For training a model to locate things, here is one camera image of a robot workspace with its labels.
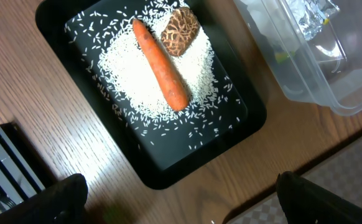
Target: carrot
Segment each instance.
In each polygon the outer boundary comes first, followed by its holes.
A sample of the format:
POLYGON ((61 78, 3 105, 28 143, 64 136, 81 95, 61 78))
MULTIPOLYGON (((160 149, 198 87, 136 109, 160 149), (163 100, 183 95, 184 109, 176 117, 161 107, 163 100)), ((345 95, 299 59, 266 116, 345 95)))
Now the carrot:
POLYGON ((134 19, 132 28, 138 44, 156 76, 166 102, 175 111, 185 109, 188 106, 188 96, 171 61, 156 44, 155 39, 141 21, 134 19))

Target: brown wooden surface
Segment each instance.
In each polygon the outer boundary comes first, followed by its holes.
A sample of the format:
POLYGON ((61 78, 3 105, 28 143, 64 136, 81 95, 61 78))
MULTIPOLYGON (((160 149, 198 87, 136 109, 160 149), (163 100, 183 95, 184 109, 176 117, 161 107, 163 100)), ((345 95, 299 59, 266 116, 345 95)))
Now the brown wooden surface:
POLYGON ((166 190, 148 189, 38 31, 41 0, 0 0, 0 123, 17 121, 59 179, 80 172, 108 223, 222 223, 232 209, 362 130, 362 112, 285 98, 231 0, 207 0, 267 106, 253 136, 166 190))

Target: black baking pan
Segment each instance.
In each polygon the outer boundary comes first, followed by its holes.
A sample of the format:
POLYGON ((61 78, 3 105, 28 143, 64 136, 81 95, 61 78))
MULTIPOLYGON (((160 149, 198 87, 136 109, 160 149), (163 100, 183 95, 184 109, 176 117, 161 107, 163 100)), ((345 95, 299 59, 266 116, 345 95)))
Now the black baking pan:
POLYGON ((110 18, 116 18, 119 16, 116 13, 117 10, 125 11, 126 6, 127 14, 130 14, 135 10, 143 9, 147 1, 46 0, 42 2, 36 12, 36 23, 39 30, 138 176, 153 189, 164 189, 176 183, 258 131, 266 120, 266 109, 262 101, 242 69, 222 28, 216 23, 205 5, 205 1, 187 0, 185 2, 191 7, 209 37, 215 52, 212 68, 215 78, 218 80, 216 83, 219 89, 218 95, 226 94, 228 102, 221 106, 218 105, 217 109, 212 110, 214 113, 208 110, 207 119, 195 119, 193 123, 188 120, 187 124, 183 120, 184 124, 181 126, 177 125, 179 121, 157 123, 157 127, 163 125, 167 130, 172 130, 167 132, 165 137, 161 136, 165 131, 164 128, 162 128, 163 131, 156 129, 156 131, 149 131, 142 136, 142 129, 152 130, 154 126, 147 128, 138 122, 131 125, 127 122, 127 117, 115 114, 113 110, 115 103, 122 108, 127 108, 128 111, 132 108, 128 107, 127 101, 116 101, 108 89, 109 83, 94 77, 95 73, 100 72, 99 70, 89 73, 85 69, 90 66, 88 64, 90 60, 95 59, 95 62, 98 60, 100 52, 89 52, 86 60, 82 62, 81 54, 84 53, 85 48, 91 47, 91 41, 78 35, 77 40, 72 42, 77 35, 74 34, 74 30, 79 28, 79 34, 83 30, 78 23, 72 26, 72 21, 75 21, 73 18, 79 18, 88 26, 91 22, 100 22, 100 19, 97 20, 95 16, 92 16, 95 11, 108 15, 110 18), (71 27, 71 32, 64 32, 65 23, 71 27), (223 90, 223 86, 227 84, 232 84, 231 91, 223 90), (213 128, 218 128, 219 131, 215 133, 213 128))

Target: crumpled foil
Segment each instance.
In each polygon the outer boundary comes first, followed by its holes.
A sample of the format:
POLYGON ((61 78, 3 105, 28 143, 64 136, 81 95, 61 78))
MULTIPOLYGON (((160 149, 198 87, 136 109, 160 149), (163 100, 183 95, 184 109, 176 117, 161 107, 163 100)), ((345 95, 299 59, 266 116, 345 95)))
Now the crumpled foil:
POLYGON ((332 0, 286 0, 304 38, 312 40, 327 21, 340 11, 332 0))

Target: transparent plastic bin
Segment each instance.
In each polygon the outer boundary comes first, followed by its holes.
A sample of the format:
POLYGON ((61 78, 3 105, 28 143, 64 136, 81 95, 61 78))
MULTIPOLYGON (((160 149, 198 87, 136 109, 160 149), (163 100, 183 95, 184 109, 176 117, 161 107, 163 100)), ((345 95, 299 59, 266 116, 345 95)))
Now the transparent plastic bin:
POLYGON ((344 116, 362 110, 362 0, 333 0, 340 12, 310 41, 304 39, 285 0, 257 0, 267 12, 265 1, 280 9, 261 15, 271 23, 270 32, 279 43, 276 49, 242 1, 246 0, 234 0, 288 99, 329 106, 344 116))

